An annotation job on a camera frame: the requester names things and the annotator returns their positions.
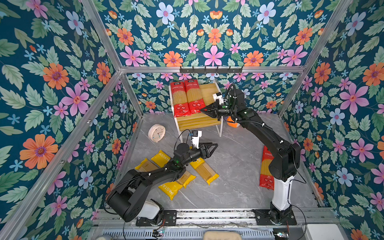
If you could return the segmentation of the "red spaghetti bag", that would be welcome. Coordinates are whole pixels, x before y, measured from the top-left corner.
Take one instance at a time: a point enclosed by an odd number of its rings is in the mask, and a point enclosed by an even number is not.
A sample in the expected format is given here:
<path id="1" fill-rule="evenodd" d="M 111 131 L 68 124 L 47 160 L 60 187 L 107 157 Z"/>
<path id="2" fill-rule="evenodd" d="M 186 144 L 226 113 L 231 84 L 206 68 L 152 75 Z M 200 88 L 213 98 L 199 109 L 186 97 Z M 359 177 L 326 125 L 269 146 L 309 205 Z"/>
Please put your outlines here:
<path id="1" fill-rule="evenodd" d="M 269 170 L 269 166 L 273 159 L 274 157 L 272 153 L 268 150 L 266 146 L 264 146 L 260 173 L 260 187 L 264 187 L 269 190 L 274 190 L 275 186 L 274 177 L 272 176 Z"/>
<path id="2" fill-rule="evenodd" d="M 200 113 L 201 109 L 206 107 L 206 104 L 198 80 L 186 80 L 184 84 L 191 114 Z"/>
<path id="3" fill-rule="evenodd" d="M 184 82 L 171 83 L 171 93 L 174 107 L 174 117 L 186 117 L 191 115 L 187 92 Z"/>

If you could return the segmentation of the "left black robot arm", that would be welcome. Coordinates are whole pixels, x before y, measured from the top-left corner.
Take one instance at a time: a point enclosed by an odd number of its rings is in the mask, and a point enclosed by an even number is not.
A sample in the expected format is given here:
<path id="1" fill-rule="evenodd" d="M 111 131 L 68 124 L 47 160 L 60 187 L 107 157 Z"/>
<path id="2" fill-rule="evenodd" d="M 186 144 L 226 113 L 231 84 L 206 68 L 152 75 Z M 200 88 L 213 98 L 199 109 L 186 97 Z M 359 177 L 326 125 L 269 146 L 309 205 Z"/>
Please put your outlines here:
<path id="1" fill-rule="evenodd" d="M 179 144 L 164 167 L 149 172 L 129 170 L 106 196 L 106 204 L 125 222 L 140 217 L 158 225 L 163 220 L 164 208 L 155 200 L 147 200 L 151 189 L 180 179 L 186 165 L 210 158 L 217 147 L 216 143 L 200 143 L 192 148 L 186 143 Z"/>

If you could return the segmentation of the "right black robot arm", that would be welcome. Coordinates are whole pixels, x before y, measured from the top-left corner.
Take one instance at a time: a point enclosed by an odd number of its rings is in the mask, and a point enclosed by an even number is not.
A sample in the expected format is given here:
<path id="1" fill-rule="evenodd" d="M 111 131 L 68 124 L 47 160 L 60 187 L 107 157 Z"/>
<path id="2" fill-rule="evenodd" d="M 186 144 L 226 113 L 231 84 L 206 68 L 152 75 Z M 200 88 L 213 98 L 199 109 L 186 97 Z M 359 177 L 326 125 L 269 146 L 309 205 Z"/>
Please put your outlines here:
<path id="1" fill-rule="evenodd" d="M 273 155 L 269 171 L 275 179 L 275 186 L 269 218 L 275 225 L 283 224 L 293 213 L 291 192 L 300 167 L 300 146 L 280 137 L 269 127 L 256 111 L 246 105 L 241 90 L 228 89 L 224 96 L 217 93 L 213 98 L 214 102 L 202 108 L 201 113 L 218 120 L 227 117 L 235 124 L 240 124 L 254 134 Z"/>

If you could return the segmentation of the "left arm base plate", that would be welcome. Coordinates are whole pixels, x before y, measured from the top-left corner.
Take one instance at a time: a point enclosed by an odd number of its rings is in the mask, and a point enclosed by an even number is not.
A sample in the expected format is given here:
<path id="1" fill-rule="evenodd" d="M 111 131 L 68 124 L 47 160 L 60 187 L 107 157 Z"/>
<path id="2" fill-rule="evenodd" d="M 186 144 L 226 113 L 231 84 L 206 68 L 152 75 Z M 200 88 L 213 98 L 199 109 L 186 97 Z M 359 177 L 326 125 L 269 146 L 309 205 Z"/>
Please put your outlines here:
<path id="1" fill-rule="evenodd" d="M 138 217 L 136 220 L 137 227 L 174 227 L 176 226 L 177 221 L 176 210 L 162 210 L 160 211 L 154 219 L 150 220 L 144 217 Z"/>

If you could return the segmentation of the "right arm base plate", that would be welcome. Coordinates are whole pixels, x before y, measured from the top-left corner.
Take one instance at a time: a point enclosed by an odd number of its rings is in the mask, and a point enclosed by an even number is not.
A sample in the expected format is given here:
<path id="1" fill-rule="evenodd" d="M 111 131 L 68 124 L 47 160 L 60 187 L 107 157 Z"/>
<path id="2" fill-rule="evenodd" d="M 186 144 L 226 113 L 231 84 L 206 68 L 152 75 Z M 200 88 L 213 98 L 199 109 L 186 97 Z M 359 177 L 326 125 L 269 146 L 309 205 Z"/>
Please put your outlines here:
<path id="1" fill-rule="evenodd" d="M 255 214 L 256 222 L 258 226 L 296 226 L 297 221 L 292 209 L 287 209 L 284 211 L 278 211 L 277 209 L 261 209 L 261 210 L 252 210 Z"/>

